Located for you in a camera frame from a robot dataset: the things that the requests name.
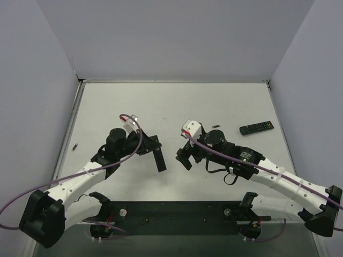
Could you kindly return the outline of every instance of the red wire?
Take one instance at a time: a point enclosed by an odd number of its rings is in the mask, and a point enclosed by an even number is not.
[[[111,216],[107,219],[107,224],[110,223],[113,219],[114,211],[111,212]]]

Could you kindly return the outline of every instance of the black cable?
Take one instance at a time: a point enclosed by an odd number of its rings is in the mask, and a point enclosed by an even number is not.
[[[217,172],[220,172],[220,171],[227,171],[227,169],[208,170],[208,164],[209,164],[209,162],[210,162],[210,161],[209,161],[208,159],[206,159],[205,169],[206,169],[206,171],[207,171],[208,173],[213,174],[213,173],[217,173]]]
[[[82,196],[88,196],[88,195],[87,194],[80,195],[80,197],[75,202],[78,202],[81,199]]]
[[[231,184],[229,184],[229,183],[227,183],[227,182],[225,181],[225,179],[226,179],[226,177],[227,177],[228,175],[230,175],[230,172],[227,173],[227,174],[224,176],[224,179],[223,179],[223,180],[224,180],[224,183],[227,184],[228,186],[232,186],[232,185],[234,185],[234,184],[237,182],[238,176],[236,176],[235,179],[234,179],[234,181],[233,181]]]

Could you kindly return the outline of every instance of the white wall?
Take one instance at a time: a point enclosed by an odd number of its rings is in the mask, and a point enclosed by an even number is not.
[[[343,1],[316,0],[271,80],[297,173],[343,188]],[[343,227],[340,214],[337,226]],[[327,240],[341,256],[343,233]]]
[[[35,0],[0,1],[0,206],[51,179],[78,81]],[[27,198],[0,222],[17,226]],[[0,256],[26,236],[0,229]]]
[[[78,76],[261,82],[314,0],[38,0]]]

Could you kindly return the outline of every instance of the cable tie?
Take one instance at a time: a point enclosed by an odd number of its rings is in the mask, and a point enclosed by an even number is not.
[[[282,174],[285,172],[285,170],[286,170],[285,167],[280,167],[279,174],[278,174],[278,176],[277,176],[277,178],[276,178],[276,180],[275,180],[275,183],[276,183],[276,184],[279,182],[279,180],[280,180]]]
[[[291,198],[292,200],[294,200],[294,198],[298,195],[298,192],[299,192],[299,190],[300,190],[300,188],[301,188],[301,185],[304,183],[304,180],[303,179],[300,179],[300,181],[299,181],[299,184],[298,184],[298,187],[296,188],[296,191],[295,191],[295,193],[294,193],[294,196]]]

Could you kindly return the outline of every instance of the pink cable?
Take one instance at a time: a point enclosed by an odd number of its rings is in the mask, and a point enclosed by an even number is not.
[[[69,175],[69,176],[66,176],[64,178],[60,178],[60,179],[56,179],[56,180],[53,180],[51,182],[47,182],[45,184],[42,184],[42,185],[39,185],[39,186],[36,186],[36,187],[33,187],[31,189],[28,189],[24,192],[22,192],[21,194],[17,195],[16,197],[14,197],[13,199],[11,199],[9,202],[7,202],[1,209],[0,209],[0,215],[4,212],[4,210],[6,210],[6,208],[12,204],[14,201],[18,200],[19,198],[21,198],[22,196],[24,196],[25,194],[28,194],[32,191],[35,191],[37,189],[40,189],[42,187],[45,187],[45,186],[49,186],[49,185],[52,185],[52,184],[56,184],[56,183],[59,183],[61,181],[64,181],[64,180],[67,180],[67,179],[70,179],[70,178],[76,178],[76,177],[79,177],[79,176],[82,176],[84,174],[87,174],[89,172],[95,172],[95,171],[99,171],[99,170],[104,170],[104,169],[108,169],[108,168],[111,168],[113,166],[116,166],[120,163],[123,163],[125,161],[127,161],[129,158],[133,157],[134,154],[138,151],[138,149],[140,148],[140,145],[141,145],[141,142],[143,140],[143,132],[141,130],[141,127],[139,126],[139,124],[137,123],[137,121],[132,118],[131,116],[127,115],[127,114],[120,114],[119,115],[119,118],[120,119],[123,119],[123,116],[124,117],[128,117],[130,120],[134,121],[136,124],[137,124],[137,127],[138,127],[138,130],[139,130],[139,143],[138,143],[138,146],[136,147],[136,149],[132,152],[132,154],[130,154],[128,157],[125,157],[124,159],[116,162],[116,163],[112,163],[110,165],[107,165],[107,166],[102,166],[102,167],[99,167],[99,168],[96,168],[96,169],[92,169],[92,170],[87,170],[87,171],[83,171],[83,172],[80,172],[80,173],[77,173],[77,174],[73,174],[73,175]],[[8,229],[8,230],[18,230],[19,227],[17,226],[6,226],[6,225],[3,225],[3,224],[0,224],[0,228],[2,229]]]

